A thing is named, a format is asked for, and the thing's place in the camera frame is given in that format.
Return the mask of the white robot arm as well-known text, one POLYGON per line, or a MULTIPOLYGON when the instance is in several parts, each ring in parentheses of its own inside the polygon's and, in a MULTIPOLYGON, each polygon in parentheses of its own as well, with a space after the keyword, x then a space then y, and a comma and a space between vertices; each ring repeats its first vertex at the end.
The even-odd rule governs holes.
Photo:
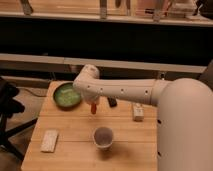
POLYGON ((75 78, 87 103, 111 97, 157 108, 157 170, 213 171, 213 90, 191 78, 104 80, 94 65, 75 78))

